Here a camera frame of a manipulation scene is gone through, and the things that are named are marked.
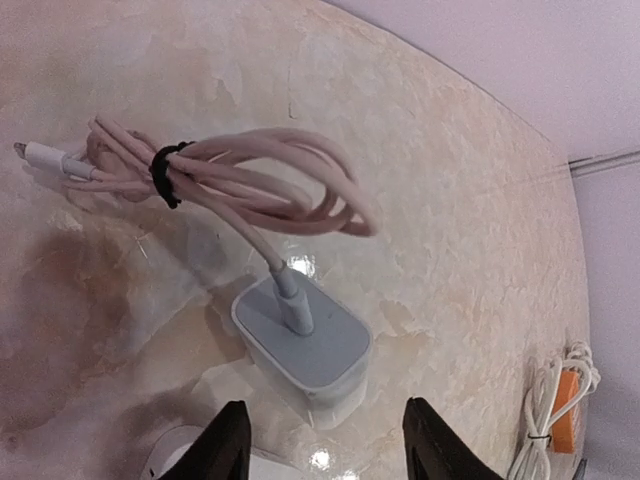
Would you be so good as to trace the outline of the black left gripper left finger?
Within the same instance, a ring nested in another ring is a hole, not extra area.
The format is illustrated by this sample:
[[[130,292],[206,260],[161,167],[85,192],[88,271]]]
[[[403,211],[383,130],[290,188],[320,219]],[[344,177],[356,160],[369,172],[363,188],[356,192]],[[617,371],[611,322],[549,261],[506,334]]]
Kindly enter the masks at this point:
[[[229,401],[186,453],[165,474],[166,480],[248,480],[250,419],[244,401]]]

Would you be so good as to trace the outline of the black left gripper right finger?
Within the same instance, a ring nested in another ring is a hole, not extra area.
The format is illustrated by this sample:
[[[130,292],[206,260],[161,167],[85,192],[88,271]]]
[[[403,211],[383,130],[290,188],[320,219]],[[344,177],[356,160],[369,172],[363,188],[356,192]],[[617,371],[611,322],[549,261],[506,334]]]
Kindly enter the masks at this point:
[[[502,480],[424,398],[406,402],[402,426],[410,480]]]

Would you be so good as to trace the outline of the white power adapter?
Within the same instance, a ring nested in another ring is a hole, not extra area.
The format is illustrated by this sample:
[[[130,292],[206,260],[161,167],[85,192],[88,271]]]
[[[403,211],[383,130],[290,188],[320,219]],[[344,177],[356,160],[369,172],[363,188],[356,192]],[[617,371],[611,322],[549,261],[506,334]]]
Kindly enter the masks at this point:
[[[159,479],[177,463],[203,431],[202,427],[183,425],[164,433],[154,445],[140,474],[140,480]],[[304,475],[275,454],[252,447],[249,479],[294,480],[304,479]]]

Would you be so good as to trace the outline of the orange power strip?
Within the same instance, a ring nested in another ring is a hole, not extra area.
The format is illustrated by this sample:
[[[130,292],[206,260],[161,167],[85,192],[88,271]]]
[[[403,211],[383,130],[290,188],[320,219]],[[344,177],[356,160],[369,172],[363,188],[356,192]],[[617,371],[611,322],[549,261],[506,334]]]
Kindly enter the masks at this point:
[[[554,453],[574,454],[581,422],[579,404],[585,396],[583,375],[577,370],[563,370],[550,417],[551,449]]]

